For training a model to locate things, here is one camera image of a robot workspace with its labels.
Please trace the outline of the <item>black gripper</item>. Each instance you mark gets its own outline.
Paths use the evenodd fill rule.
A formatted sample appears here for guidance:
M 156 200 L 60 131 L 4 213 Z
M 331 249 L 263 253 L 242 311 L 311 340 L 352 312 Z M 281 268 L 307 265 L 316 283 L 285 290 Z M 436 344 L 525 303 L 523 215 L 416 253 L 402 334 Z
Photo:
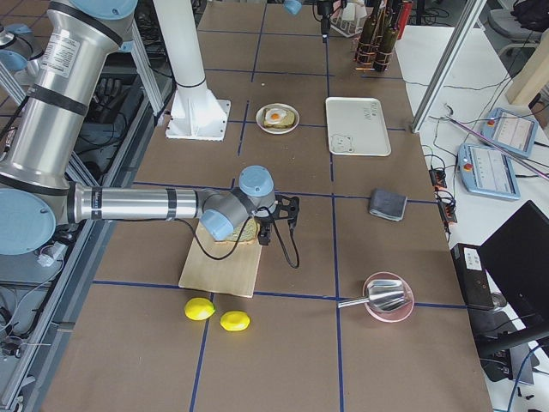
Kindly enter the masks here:
M 269 245 L 271 226 L 278 220 L 285 220 L 290 230 L 297 226 L 299 217 L 299 198 L 275 194 L 271 207 L 262 206 L 257 209 L 257 221 L 260 225 L 257 239 L 260 245 Z

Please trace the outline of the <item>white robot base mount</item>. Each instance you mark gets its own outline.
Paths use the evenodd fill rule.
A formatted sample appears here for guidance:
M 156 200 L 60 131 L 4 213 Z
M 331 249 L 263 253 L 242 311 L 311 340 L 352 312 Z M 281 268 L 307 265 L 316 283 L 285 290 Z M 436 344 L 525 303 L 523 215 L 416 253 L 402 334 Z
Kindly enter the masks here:
M 208 88 L 191 2 L 158 0 L 154 7 L 176 83 L 166 136 L 223 140 L 231 102 Z

